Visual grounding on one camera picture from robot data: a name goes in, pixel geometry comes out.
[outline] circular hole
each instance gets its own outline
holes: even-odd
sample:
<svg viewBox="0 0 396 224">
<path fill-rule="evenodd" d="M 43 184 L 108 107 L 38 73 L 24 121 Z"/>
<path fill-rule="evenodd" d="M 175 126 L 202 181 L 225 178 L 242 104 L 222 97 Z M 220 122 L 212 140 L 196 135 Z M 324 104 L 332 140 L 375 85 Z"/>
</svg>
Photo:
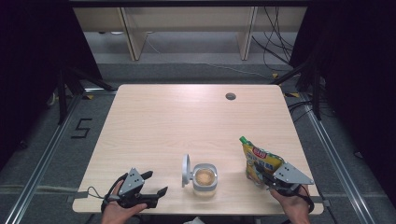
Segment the circular hole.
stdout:
<svg viewBox="0 0 396 224">
<path fill-rule="evenodd" d="M 215 173 L 210 169 L 199 169 L 195 173 L 195 180 L 201 186 L 210 186 L 215 182 Z"/>
<path fill-rule="evenodd" d="M 227 98 L 227 100 L 234 100 L 236 98 L 236 95 L 232 92 L 228 92 L 227 94 L 225 94 L 225 98 Z"/>
</svg>

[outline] human hand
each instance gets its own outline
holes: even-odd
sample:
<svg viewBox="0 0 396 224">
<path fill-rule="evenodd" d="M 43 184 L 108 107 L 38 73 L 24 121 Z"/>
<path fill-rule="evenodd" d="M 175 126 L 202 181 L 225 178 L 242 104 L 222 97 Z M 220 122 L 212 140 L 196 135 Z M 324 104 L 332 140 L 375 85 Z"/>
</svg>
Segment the human hand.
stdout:
<svg viewBox="0 0 396 224">
<path fill-rule="evenodd" d="M 112 194 L 117 194 L 120 190 L 123 180 L 121 180 L 113 189 Z M 123 208 L 117 202 L 110 202 L 105 208 L 102 215 L 102 224 L 123 224 L 135 214 L 147 208 L 145 203 L 137 204 L 131 208 Z"/>
<path fill-rule="evenodd" d="M 282 205 L 283 211 L 293 224 L 310 223 L 308 217 L 309 205 L 301 197 L 291 196 L 286 197 L 279 194 L 276 190 L 270 189 L 271 195 L 277 199 Z M 308 186 L 302 185 L 299 189 L 299 194 L 309 196 Z"/>
</svg>

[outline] table top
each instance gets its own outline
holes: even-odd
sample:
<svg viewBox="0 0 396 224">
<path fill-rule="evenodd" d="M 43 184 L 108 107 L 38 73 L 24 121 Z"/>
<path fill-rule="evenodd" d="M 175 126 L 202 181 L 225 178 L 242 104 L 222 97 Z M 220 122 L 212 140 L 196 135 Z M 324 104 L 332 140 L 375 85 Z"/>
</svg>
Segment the table top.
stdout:
<svg viewBox="0 0 396 224">
<path fill-rule="evenodd" d="M 235 95 L 227 99 L 227 93 Z M 142 193 L 168 187 L 157 208 L 145 214 L 283 214 L 269 191 L 246 178 L 239 137 L 284 158 L 312 178 L 284 96 L 276 85 L 122 85 L 114 99 L 78 191 L 92 186 L 105 195 L 132 167 L 153 171 Z M 182 188 L 182 161 L 191 169 L 211 163 L 219 183 L 212 198 L 200 198 L 193 186 Z M 318 196 L 316 186 L 309 186 Z M 100 199 L 75 199 L 73 209 L 99 213 Z M 320 214 L 318 203 L 312 214 Z"/>
</svg>

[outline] floor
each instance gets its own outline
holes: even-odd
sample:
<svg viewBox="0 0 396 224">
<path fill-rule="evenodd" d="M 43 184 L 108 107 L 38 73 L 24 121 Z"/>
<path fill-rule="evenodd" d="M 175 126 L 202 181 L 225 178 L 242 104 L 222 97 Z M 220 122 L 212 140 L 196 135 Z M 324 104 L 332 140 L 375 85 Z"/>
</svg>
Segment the floor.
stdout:
<svg viewBox="0 0 396 224">
<path fill-rule="evenodd" d="M 266 44 L 263 33 L 254 34 Z M 291 45 L 296 34 L 282 34 Z M 139 61 L 131 57 L 123 34 L 86 33 L 96 62 L 104 80 L 111 85 L 122 83 L 152 83 L 160 78 L 166 82 L 203 82 L 195 74 L 208 76 L 205 82 L 227 82 L 267 84 L 274 75 L 285 74 L 290 67 L 252 41 L 248 59 L 242 61 L 235 34 L 233 33 L 150 33 Z M 282 48 L 268 45 L 268 48 L 284 60 L 288 54 Z M 185 73 L 177 79 L 177 73 Z M 297 93 L 294 77 L 282 84 L 284 93 Z M 84 83 L 87 89 L 96 88 Z M 17 151 L 0 173 L 0 221 L 5 222 L 14 204 L 25 200 L 26 207 L 20 211 L 21 223 L 98 223 L 100 215 L 76 214 L 72 200 L 84 175 L 95 141 L 100 134 L 111 107 L 114 94 L 92 91 L 76 104 L 70 112 L 73 116 L 68 125 L 57 125 L 59 108 L 56 104 L 42 115 L 42 119 L 31 131 L 27 142 L 29 147 Z M 301 92 L 299 97 L 285 97 L 288 105 L 300 105 L 309 99 L 310 92 Z M 353 143 L 326 104 L 325 92 L 321 97 L 322 121 L 317 121 L 310 111 L 310 105 L 301 104 L 290 111 L 299 134 L 305 156 L 311 167 L 319 190 L 326 199 L 324 213 L 311 217 L 313 223 L 394 223 L 395 208 L 382 191 L 363 159 L 354 155 Z M 75 139 L 80 135 L 75 127 L 82 118 L 90 118 L 90 137 Z M 53 139 L 58 133 L 61 139 Z M 37 165 L 46 164 L 38 169 Z M 26 186 L 35 186 L 33 193 L 26 193 Z M 191 217 L 145 217 L 147 223 L 181 223 Z M 245 217 L 206 218 L 206 223 L 251 223 Z M 255 217 L 255 223 L 281 223 L 285 217 Z"/>
</svg>

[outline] white lid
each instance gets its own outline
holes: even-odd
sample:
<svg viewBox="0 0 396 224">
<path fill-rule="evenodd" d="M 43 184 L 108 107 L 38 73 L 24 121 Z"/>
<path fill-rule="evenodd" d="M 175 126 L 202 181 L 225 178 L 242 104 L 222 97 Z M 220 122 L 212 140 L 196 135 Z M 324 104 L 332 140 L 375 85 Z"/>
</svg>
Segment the white lid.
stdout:
<svg viewBox="0 0 396 224">
<path fill-rule="evenodd" d="M 188 185 L 190 183 L 190 179 L 191 179 L 189 154 L 186 154 L 183 157 L 181 173 L 182 173 L 181 186 L 184 188 L 185 185 Z"/>
</svg>

